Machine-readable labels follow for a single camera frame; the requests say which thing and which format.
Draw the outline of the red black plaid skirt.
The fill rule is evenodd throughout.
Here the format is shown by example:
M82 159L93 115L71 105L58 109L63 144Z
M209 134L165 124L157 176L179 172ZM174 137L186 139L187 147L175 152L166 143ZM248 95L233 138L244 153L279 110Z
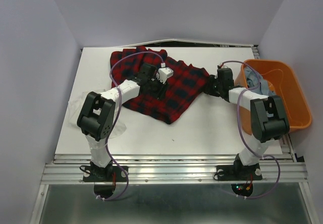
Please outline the red black plaid skirt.
M144 63L159 69L162 62L174 71L173 76L167 80L169 87L165 98L158 100L151 95L142 94L123 103L123 106L170 125L204 91L209 78L205 68L177 61L169 57L164 49L153 51L144 46L114 51L110 58L110 66L114 68L112 76L117 84L138 73Z

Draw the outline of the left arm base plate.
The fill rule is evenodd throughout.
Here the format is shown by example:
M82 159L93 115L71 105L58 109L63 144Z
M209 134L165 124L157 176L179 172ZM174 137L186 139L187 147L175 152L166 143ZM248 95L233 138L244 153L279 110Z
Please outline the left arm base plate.
M108 173L104 177L98 177L97 175L91 173L91 167L89 165L82 165L81 168L85 170L85 172L83 172L82 179L82 181L85 183L112 181L125 183L127 181L125 173L116 165L110 166Z

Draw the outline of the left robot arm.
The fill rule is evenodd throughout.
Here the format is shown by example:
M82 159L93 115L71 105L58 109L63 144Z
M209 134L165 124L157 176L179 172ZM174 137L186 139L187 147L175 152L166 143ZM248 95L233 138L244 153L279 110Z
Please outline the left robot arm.
M167 80L174 71L162 63L161 68L144 63L139 72L120 85L103 93L89 92L85 98L77 126L85 135L91 153L89 166L81 168L89 177L102 181L113 174L113 161L106 151L107 138L113 131L123 103L147 93L162 99L168 88Z

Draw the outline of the white skirt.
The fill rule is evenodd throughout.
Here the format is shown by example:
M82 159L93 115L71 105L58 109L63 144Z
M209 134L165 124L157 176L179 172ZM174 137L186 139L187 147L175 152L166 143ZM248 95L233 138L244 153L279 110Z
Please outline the white skirt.
M74 98L68 102L68 110L67 110L68 124L70 127L74 128L74 129L79 129L79 127L77 126L77 119L78 119L81 108L83 106L83 103L84 103L85 98L88 93L89 93L89 91L82 92L79 96L77 96L76 98ZM117 138L117 137L121 136L126 131L126 129L127 129L127 127L122 121L117 121L109 138L113 139L113 138Z

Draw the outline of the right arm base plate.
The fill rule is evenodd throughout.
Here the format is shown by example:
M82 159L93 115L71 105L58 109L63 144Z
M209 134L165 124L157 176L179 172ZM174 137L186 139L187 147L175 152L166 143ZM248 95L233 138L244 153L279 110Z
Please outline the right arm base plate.
M216 181L260 181L263 179L258 164L253 166L234 167L233 165L217 165L213 175Z

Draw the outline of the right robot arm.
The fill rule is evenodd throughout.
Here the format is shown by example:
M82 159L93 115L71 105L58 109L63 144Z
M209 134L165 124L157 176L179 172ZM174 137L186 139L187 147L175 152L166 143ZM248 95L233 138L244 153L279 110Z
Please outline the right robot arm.
M274 94L269 94L269 88L262 93L261 84L264 82L260 74L251 70L251 85L249 88L235 86L233 73L230 68L218 68L217 75L210 75L205 93L220 97L235 104L237 111L244 108L250 112L252 135L248 142L241 130L242 120L238 119L238 130L245 148L237 154L232 173L239 179L250 174L254 167L264 158L268 147L290 130L287 113L283 100Z

